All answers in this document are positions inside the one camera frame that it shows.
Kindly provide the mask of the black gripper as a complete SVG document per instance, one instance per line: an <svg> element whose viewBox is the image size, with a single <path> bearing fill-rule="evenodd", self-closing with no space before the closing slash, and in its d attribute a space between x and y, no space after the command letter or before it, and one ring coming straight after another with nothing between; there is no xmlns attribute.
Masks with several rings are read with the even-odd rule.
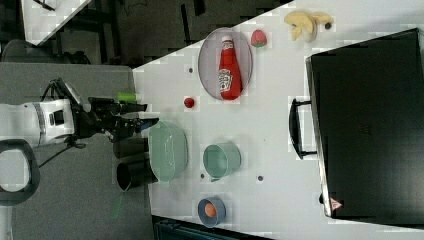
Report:
<svg viewBox="0 0 424 240"><path fill-rule="evenodd" d="M110 140L124 140L141 133L159 122L158 118L121 118L119 114L144 112L147 104L120 104L109 98L89 97L89 104L71 101L74 124L72 138L90 138L95 134L106 134Z"/></svg>

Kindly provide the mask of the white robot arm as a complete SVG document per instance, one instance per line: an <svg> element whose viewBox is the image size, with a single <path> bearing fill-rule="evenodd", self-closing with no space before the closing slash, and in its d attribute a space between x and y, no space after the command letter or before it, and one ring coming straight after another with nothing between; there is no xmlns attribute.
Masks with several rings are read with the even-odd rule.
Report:
<svg viewBox="0 0 424 240"><path fill-rule="evenodd" d="M81 139L104 134L113 143L159 122L157 118L128 118L144 112L145 104L90 97L86 104L59 99L1 106L1 204L15 206L38 189L41 165L34 150L64 143L81 148Z"/></svg>

